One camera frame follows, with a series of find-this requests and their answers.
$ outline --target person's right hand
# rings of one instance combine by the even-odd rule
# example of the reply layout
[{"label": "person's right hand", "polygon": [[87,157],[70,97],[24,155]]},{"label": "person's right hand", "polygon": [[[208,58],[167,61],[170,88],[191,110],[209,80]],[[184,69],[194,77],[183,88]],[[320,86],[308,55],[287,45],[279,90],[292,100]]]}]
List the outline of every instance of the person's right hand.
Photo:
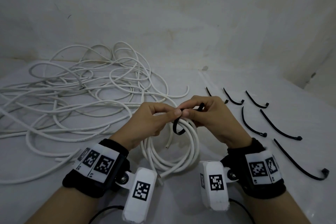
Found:
[{"label": "person's right hand", "polygon": [[[198,112],[193,108],[205,104]],[[220,97],[193,96],[180,104],[177,109],[184,109],[182,117],[189,118],[196,126],[205,126],[220,142],[229,148],[241,148],[251,145],[252,138],[232,115]]]}]

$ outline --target black cord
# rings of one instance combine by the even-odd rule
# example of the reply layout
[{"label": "black cord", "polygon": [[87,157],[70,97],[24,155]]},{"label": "black cord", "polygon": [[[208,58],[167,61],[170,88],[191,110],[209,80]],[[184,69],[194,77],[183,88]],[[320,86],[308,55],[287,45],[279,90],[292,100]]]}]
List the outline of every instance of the black cord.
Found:
[{"label": "black cord", "polygon": [[105,207],[105,208],[101,209],[98,213],[96,213],[96,215],[93,216],[93,217],[91,218],[91,220],[89,221],[88,224],[91,224],[99,214],[101,214],[102,212],[105,212],[105,211],[107,211],[107,210],[109,210],[109,209],[119,209],[119,210],[123,210],[123,209],[124,209],[124,206],[122,206],[122,205],[113,205],[113,206]]},{"label": "black cord", "polygon": [[256,106],[258,106],[259,108],[267,108],[268,107],[268,105],[269,105],[269,103],[266,103],[265,105],[266,106],[262,106],[262,105],[258,105],[254,100],[253,100],[253,98],[250,96],[250,94],[247,92],[247,90],[245,90],[245,92],[246,92],[246,94],[248,95],[248,97],[251,99],[251,101],[256,105]]},{"label": "black cord", "polygon": [[223,88],[223,90],[224,90],[225,94],[227,95],[227,97],[229,98],[229,100],[230,100],[232,103],[234,103],[234,104],[236,104],[236,105],[242,105],[242,104],[244,103],[244,101],[245,101],[244,99],[241,100],[241,103],[237,103],[237,102],[233,101],[232,98],[230,98],[229,94],[226,92],[226,90],[225,90],[224,88]]},{"label": "black cord", "polygon": [[[212,97],[212,95],[210,94],[210,92],[208,90],[208,87],[205,87],[205,89],[207,90],[209,97]],[[229,100],[226,99],[224,104],[227,104],[227,103],[229,103]]]},{"label": "black cord", "polygon": [[[205,106],[205,104],[204,104],[204,103],[201,103],[201,104],[199,105],[197,111],[201,112],[202,109],[204,108],[204,106]],[[180,132],[177,132],[177,131],[176,131],[176,126],[177,126],[177,124],[178,124],[178,122],[179,122],[180,117],[178,117],[178,118],[177,118],[176,120],[174,120],[174,122],[173,122],[173,132],[174,132],[175,134],[179,135],[179,136],[182,135],[182,134],[185,132],[184,129],[182,129]]]},{"label": "black cord", "polygon": [[323,181],[323,180],[325,180],[328,177],[329,170],[326,169],[326,168],[323,168],[321,170],[321,172],[323,174],[323,178],[311,175],[310,173],[308,173],[307,171],[305,171],[302,167],[300,167],[298,163],[295,162],[295,160],[285,151],[285,149],[281,147],[281,145],[278,143],[278,141],[276,141],[275,139],[274,139],[274,141],[275,141],[276,145],[280,148],[280,150],[286,155],[286,157],[289,158],[289,160],[294,164],[294,166],[296,166],[298,168],[298,170],[300,170],[301,172],[303,172],[305,175],[307,175],[310,178],[313,178],[315,180],[318,180],[318,181]]},{"label": "black cord", "polygon": [[234,202],[234,203],[236,203],[237,205],[240,205],[240,206],[246,211],[246,213],[247,213],[248,216],[250,217],[252,223],[255,224],[255,221],[254,221],[253,216],[250,214],[250,212],[246,209],[245,206],[243,206],[243,205],[242,205],[241,203],[239,203],[237,200],[234,200],[234,199],[232,199],[232,198],[229,198],[229,202]]},{"label": "black cord", "polygon": [[295,137],[295,136],[290,136],[288,134],[285,134],[283,133],[282,131],[280,131],[276,126],[274,126],[274,124],[270,121],[270,119],[266,116],[266,114],[263,112],[263,110],[260,109],[260,112],[262,113],[262,115],[265,117],[265,119],[267,120],[267,122],[272,126],[272,128],[275,129],[275,131],[277,131],[279,134],[285,136],[285,137],[288,137],[288,138],[291,138],[291,139],[294,139],[294,140],[297,140],[297,141],[301,141],[302,140],[302,137],[298,136],[298,137]]},{"label": "black cord", "polygon": [[256,130],[254,130],[253,128],[251,128],[251,127],[246,123],[246,121],[245,121],[245,119],[244,119],[244,107],[241,108],[241,117],[242,117],[242,119],[243,119],[243,122],[244,122],[245,126],[246,126],[248,129],[250,129],[252,132],[258,134],[259,136],[267,137],[267,133],[261,133],[261,132],[258,132],[258,131],[256,131]]}]

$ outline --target coiled white cable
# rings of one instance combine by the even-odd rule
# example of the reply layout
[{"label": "coiled white cable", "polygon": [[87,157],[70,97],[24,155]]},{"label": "coiled white cable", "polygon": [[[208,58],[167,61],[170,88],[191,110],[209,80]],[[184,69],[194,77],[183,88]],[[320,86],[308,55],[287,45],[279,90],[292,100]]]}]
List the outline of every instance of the coiled white cable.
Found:
[{"label": "coiled white cable", "polygon": [[[97,47],[107,50],[110,57],[105,57],[99,53],[96,50]],[[88,51],[97,54],[102,60],[84,60],[87,54],[87,52],[85,52],[77,63],[69,67],[53,62],[57,55],[69,48],[86,48]],[[121,51],[131,52],[134,57],[127,56],[116,58],[116,54]],[[43,74],[36,75],[34,70],[40,65],[44,65]],[[108,74],[104,76],[96,75],[96,72],[101,72],[102,70],[106,71],[106,69],[112,65],[117,66],[117,68],[111,67]],[[60,68],[62,72],[47,76],[46,72],[49,66]],[[66,163],[74,161],[76,159],[75,155],[80,151],[80,149],[77,149],[74,152],[66,153],[44,152],[37,149],[31,143],[32,134],[37,134],[48,140],[59,142],[88,141],[97,135],[114,133],[114,131],[109,131],[110,126],[121,120],[130,118],[141,103],[144,102],[145,95],[151,96],[155,102],[164,102],[168,100],[174,107],[176,107],[177,105],[172,99],[182,98],[189,92],[189,86],[187,86],[187,90],[184,94],[180,96],[169,95],[168,84],[164,78],[159,74],[154,73],[144,56],[135,51],[125,42],[116,43],[113,50],[104,45],[95,45],[91,48],[84,45],[70,45],[57,51],[49,61],[41,61],[32,65],[28,72],[31,76],[38,78],[39,80],[34,83],[17,83],[0,88],[0,99],[6,101],[0,107],[0,119],[7,117],[22,127],[19,129],[0,129],[0,139],[25,136],[26,145],[34,154],[47,158],[55,158],[55,161],[60,163],[47,171],[31,177],[16,180],[0,179],[0,184],[3,185],[18,184],[39,179],[40,177],[50,174]],[[152,76],[156,76],[163,83],[166,93],[157,89],[157,87],[153,84]],[[117,99],[101,99],[99,94],[105,89],[118,89],[121,92],[124,92],[125,95]],[[95,101],[87,104],[69,104],[64,99],[64,97],[77,96],[81,94],[88,94],[93,97]],[[134,95],[141,95],[141,101],[132,102]],[[37,103],[26,104],[25,100],[28,98],[34,99]],[[52,109],[39,109],[36,107],[39,105],[50,105],[52,106]],[[86,107],[106,107],[118,109],[107,114],[92,114],[82,110]],[[15,115],[11,114],[20,109],[25,109],[34,114],[39,113],[40,116],[30,125],[26,124],[19,118],[15,117]],[[110,119],[109,122],[105,124],[89,128],[68,128],[62,124],[64,120],[71,117],[73,112],[90,117],[110,117],[122,112],[123,110],[126,110],[128,114],[114,120]],[[45,120],[50,122],[48,124],[39,125],[41,121]],[[173,138],[172,124],[169,125],[170,136],[166,148],[170,146]],[[170,173],[177,173],[191,166],[199,155],[199,140],[194,123],[191,120],[180,119],[179,125],[185,129],[190,140],[190,146],[182,157],[174,161],[166,161],[158,155],[153,146],[153,139],[151,137],[145,139],[145,141],[140,144],[142,154],[149,161],[151,168],[154,171],[163,171],[158,176],[160,183],[162,183],[161,178],[166,177]],[[85,136],[78,139],[72,139],[52,135],[56,133],[72,133]]]}]

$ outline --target black and white square marker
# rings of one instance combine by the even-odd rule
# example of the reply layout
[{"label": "black and white square marker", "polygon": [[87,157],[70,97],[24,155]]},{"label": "black and white square marker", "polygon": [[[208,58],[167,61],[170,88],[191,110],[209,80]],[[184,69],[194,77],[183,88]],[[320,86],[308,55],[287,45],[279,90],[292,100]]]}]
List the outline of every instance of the black and white square marker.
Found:
[{"label": "black and white square marker", "polygon": [[222,175],[209,175],[211,190],[224,190]]},{"label": "black and white square marker", "polygon": [[200,174],[201,175],[201,186],[203,189],[205,189],[205,184],[204,184],[204,175],[203,174]]},{"label": "black and white square marker", "polygon": [[96,161],[98,156],[99,156],[98,152],[91,150],[82,163],[88,167],[92,167],[93,163]]},{"label": "black and white square marker", "polygon": [[265,161],[266,161],[269,173],[271,175],[278,171],[273,157],[267,158],[267,159],[265,159]]},{"label": "black and white square marker", "polygon": [[107,175],[111,167],[113,166],[113,162],[114,162],[114,159],[101,155],[93,170]]},{"label": "black and white square marker", "polygon": [[140,200],[143,200],[143,201],[146,201],[147,197],[148,197],[150,187],[151,187],[151,185],[148,184],[148,183],[137,181],[136,185],[135,185],[133,197],[137,198],[137,199],[140,199]]},{"label": "black and white square marker", "polygon": [[90,150],[90,148],[86,148],[82,154],[77,158],[78,161],[82,161],[82,159],[84,158],[84,156],[88,153],[88,151]]},{"label": "black and white square marker", "polygon": [[260,162],[249,162],[250,170],[253,177],[268,176],[265,164]]}]

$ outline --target white cable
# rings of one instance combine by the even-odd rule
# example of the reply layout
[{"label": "white cable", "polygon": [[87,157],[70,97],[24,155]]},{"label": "white cable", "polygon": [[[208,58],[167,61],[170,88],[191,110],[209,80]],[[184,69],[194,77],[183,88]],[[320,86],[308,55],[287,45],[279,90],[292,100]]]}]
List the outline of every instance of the white cable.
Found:
[{"label": "white cable", "polygon": [[[108,57],[99,53],[96,48],[102,47],[108,52]],[[68,67],[57,64],[54,59],[66,49],[85,48],[87,51],[75,64]],[[88,51],[99,56],[101,60],[87,59],[84,60]],[[131,56],[117,58],[119,52],[131,52]],[[36,68],[43,66],[42,75],[36,75]],[[49,68],[56,67],[61,72],[56,74],[48,74]],[[70,45],[57,51],[50,60],[40,61],[32,65],[28,73],[39,80],[33,83],[17,83],[0,88],[0,99],[5,103],[0,106],[0,121],[8,118],[19,125],[20,128],[0,129],[0,139],[12,138],[16,136],[25,136],[27,147],[34,153],[47,158],[55,158],[59,162],[56,166],[44,171],[38,175],[17,180],[0,180],[0,184],[18,184],[35,179],[39,179],[68,162],[75,161],[75,155],[80,149],[74,152],[52,153],[37,149],[31,143],[33,134],[39,135],[46,140],[54,140],[58,142],[82,142],[88,141],[100,134],[112,134],[115,131],[109,131],[112,124],[121,120],[130,118],[137,108],[144,102],[145,96],[153,98],[155,102],[169,101],[171,105],[176,107],[174,98],[181,98],[188,94],[189,86],[184,94],[179,96],[169,95],[168,84],[165,79],[157,73],[154,73],[148,61],[143,55],[135,51],[132,46],[125,42],[118,42],[114,45],[113,50],[104,45],[95,45],[87,47],[84,45]],[[152,77],[155,76],[161,81],[165,87],[165,93],[158,90],[153,84]],[[118,98],[102,99],[100,94],[103,90],[117,89],[125,94]],[[65,97],[78,96],[86,94],[94,99],[90,103],[70,104]],[[135,95],[141,96],[140,102],[132,102]],[[49,109],[39,108],[40,105],[49,105]],[[94,114],[86,112],[83,109],[106,108],[106,114]],[[15,116],[17,110],[24,109],[29,113],[40,115],[37,119],[30,121],[30,125]],[[127,115],[118,118],[111,118],[113,115],[126,111]],[[62,124],[66,119],[77,113],[90,117],[110,117],[109,121],[97,126],[86,128],[69,128]],[[179,120],[179,125],[185,129],[186,135],[190,140],[190,146],[187,152],[174,161],[166,161],[162,159],[153,146],[153,139],[149,137],[141,142],[140,147],[144,157],[149,161],[151,168],[162,173],[158,176],[160,183],[161,178],[171,173],[177,173],[190,167],[199,155],[199,140],[197,130],[191,120]],[[172,124],[170,126],[170,135],[166,145],[168,149],[173,139]],[[72,133],[77,135],[85,135],[84,137],[72,139],[64,136],[57,137],[53,134]]]}]

